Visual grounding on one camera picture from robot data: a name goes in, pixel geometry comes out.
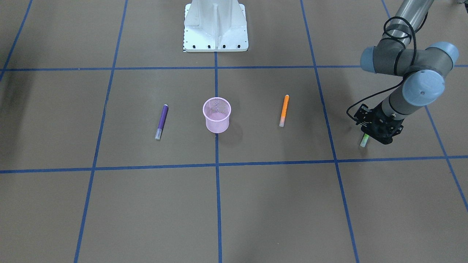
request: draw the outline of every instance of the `pen holder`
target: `pen holder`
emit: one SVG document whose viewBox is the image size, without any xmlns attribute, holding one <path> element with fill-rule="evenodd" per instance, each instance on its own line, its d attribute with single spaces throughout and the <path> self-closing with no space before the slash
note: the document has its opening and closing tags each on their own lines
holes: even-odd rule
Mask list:
<svg viewBox="0 0 468 263">
<path fill-rule="evenodd" d="M 211 98 L 203 104 L 203 115 L 209 131 L 222 133 L 229 127 L 231 105 L 223 98 Z"/>
</svg>

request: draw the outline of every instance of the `black cable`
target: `black cable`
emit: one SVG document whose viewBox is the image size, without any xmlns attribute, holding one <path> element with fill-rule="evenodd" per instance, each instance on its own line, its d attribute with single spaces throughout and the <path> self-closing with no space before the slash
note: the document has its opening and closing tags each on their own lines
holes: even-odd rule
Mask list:
<svg viewBox="0 0 468 263">
<path fill-rule="evenodd" d="M 387 24 L 388 24 L 390 21 L 394 20 L 394 19 L 400 19 L 401 21 L 405 22 L 405 24 L 409 27 L 409 29 L 410 29 L 410 31 L 411 31 L 411 35 L 407 34 L 407 35 L 404 36 L 404 37 L 394 37 L 394 36 L 392 36 L 391 34 L 389 34 L 389 31 L 390 31 L 390 30 L 387 30 Z M 413 57 L 411 58 L 410 66 L 414 65 L 414 62 L 415 62 L 415 60 L 416 60 L 416 51 L 417 51 L 417 46 L 416 46 L 416 32 L 418 32 L 418 31 L 423 27 L 424 23 L 426 22 L 426 19 L 427 19 L 427 14 L 426 14 L 426 16 L 424 17 L 423 22 L 421 23 L 421 25 L 419 26 L 419 28 L 418 28 L 416 31 L 415 31 L 414 28 L 411 26 L 410 22 L 408 22 L 408 20 L 406 20 L 406 19 L 404 19 L 404 18 L 402 18 L 402 17 L 400 17 L 400 16 L 391 17 L 391 18 L 389 18 L 389 19 L 384 23 L 384 33 L 385 33 L 387 36 L 389 36 L 391 39 L 393 39 L 393 40 L 400 40 L 400 39 L 405 39 L 405 38 L 411 37 L 410 40 L 411 40 L 411 39 L 413 40 L 413 48 L 414 48 L 414 50 L 413 50 Z M 379 92 L 377 92 L 377 93 L 374 93 L 374 94 L 372 94 L 372 95 L 370 95 L 370 96 L 368 96 L 368 97 L 366 97 L 366 98 L 364 98 L 364 99 L 362 99 L 362 100 L 360 100 L 360 101 L 354 103 L 353 105 L 351 105 L 351 106 L 346 110 L 346 114 L 347 114 L 353 121 L 359 122 L 359 120 L 358 120 L 357 118 L 351 116 L 351 114 L 349 113 L 349 111 L 351 110 L 351 108 L 353 108 L 354 106 L 358 105 L 359 103 L 361 103 L 361 102 L 363 102 L 363 101 L 365 101 L 365 100 L 367 100 L 367 99 L 370 99 L 370 98 L 372 98 L 372 97 L 374 97 L 374 96 L 377 96 L 377 95 L 379 95 L 379 94 L 385 93 L 385 92 L 387 92 L 387 91 L 390 91 L 390 90 L 392 90 L 392 89 L 395 89 L 395 88 L 399 87 L 401 84 L 403 84 L 403 82 L 406 80 L 406 77 L 407 77 L 409 74 L 410 74 L 410 73 L 406 73 L 406 74 L 403 76 L 402 81 L 400 81 L 400 83 L 396 84 L 395 86 L 393 86 L 393 87 L 391 87 L 391 88 L 388 88 L 388 89 L 385 89 L 385 90 L 382 90 L 382 91 L 379 91 Z"/>
</svg>

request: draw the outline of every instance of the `marker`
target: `marker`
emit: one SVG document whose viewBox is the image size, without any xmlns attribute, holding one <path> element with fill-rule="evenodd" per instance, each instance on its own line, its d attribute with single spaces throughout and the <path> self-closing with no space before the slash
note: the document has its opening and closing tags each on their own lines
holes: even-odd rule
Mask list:
<svg viewBox="0 0 468 263">
<path fill-rule="evenodd" d="M 158 130 L 156 131 L 156 140 L 161 139 L 162 129 L 164 128 L 164 122 L 166 121 L 166 116 L 168 114 L 169 106 L 164 104 L 162 107 L 161 118 L 159 119 Z"/>
<path fill-rule="evenodd" d="M 283 102 L 283 110 L 281 111 L 281 118 L 279 119 L 279 126 L 285 126 L 286 111 L 288 110 L 289 95 L 286 94 L 285 101 Z"/>
<path fill-rule="evenodd" d="M 361 144 L 360 144 L 361 147 L 364 148 L 364 147 L 366 146 L 367 140 L 368 140 L 368 139 L 369 139 L 369 135 L 367 135 L 367 134 L 364 133 L 364 136 L 362 137 L 362 141 L 361 141 Z"/>
</svg>

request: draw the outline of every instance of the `white mounting plate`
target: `white mounting plate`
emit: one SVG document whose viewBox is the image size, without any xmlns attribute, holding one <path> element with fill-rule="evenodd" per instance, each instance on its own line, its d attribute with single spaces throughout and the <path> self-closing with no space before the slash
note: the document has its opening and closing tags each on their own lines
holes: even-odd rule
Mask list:
<svg viewBox="0 0 468 263">
<path fill-rule="evenodd" d="M 191 4 L 185 6 L 185 17 L 189 12 Z M 245 16 L 245 6 L 239 4 Z M 207 34 L 205 31 L 194 27 L 184 27 L 183 51 L 184 52 L 238 52 L 247 51 L 249 39 L 247 37 L 247 27 L 231 27 L 223 35 L 219 36 L 219 46 L 216 46 L 215 36 Z"/>
</svg>

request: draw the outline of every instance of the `metal tube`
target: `metal tube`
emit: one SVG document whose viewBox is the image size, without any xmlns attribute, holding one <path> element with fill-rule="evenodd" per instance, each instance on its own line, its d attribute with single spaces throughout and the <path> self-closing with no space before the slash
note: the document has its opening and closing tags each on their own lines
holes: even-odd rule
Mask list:
<svg viewBox="0 0 468 263">
<path fill-rule="evenodd" d="M 396 12 L 395 16 L 399 16 L 408 20 L 408 22 L 411 24 L 414 30 L 416 30 L 423 22 L 424 17 L 426 16 L 433 2 L 434 0 L 405 0 L 400 6 L 400 9 L 398 9 L 398 12 Z M 393 24 L 406 25 L 406 23 L 400 19 L 392 20 L 390 22 L 390 25 Z M 394 37 L 406 36 L 405 32 L 402 32 L 397 29 L 390 30 L 388 33 Z M 405 46 L 408 46 L 408 44 L 410 43 L 410 38 L 408 37 L 405 39 L 401 39 L 401 41 L 403 42 L 403 44 L 405 44 Z"/>
</svg>

